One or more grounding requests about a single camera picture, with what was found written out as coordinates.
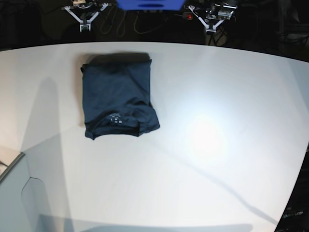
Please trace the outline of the white power strip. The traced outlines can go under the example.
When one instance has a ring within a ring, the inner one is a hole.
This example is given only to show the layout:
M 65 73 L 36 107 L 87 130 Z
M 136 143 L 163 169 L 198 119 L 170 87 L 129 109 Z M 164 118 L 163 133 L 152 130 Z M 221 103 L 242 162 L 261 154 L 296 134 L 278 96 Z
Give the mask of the white power strip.
M 199 15 L 193 12 L 184 12 L 182 14 L 183 19 L 185 20 L 193 20 L 194 18 L 199 19 Z

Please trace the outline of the navy blue t-shirt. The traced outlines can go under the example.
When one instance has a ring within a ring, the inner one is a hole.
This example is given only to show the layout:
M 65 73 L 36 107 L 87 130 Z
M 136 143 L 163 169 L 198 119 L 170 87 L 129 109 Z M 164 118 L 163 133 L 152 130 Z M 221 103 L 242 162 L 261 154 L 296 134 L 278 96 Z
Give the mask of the navy blue t-shirt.
M 85 136 L 139 137 L 159 129 L 151 104 L 151 64 L 147 53 L 93 56 L 81 66 Z

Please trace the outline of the blue plastic box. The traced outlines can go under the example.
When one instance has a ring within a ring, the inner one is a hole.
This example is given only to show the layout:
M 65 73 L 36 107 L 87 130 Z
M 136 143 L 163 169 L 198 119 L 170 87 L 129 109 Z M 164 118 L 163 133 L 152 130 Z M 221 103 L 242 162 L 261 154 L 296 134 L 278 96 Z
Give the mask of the blue plastic box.
M 181 9 L 184 0 L 117 0 L 119 8 L 126 11 L 140 10 L 172 10 Z

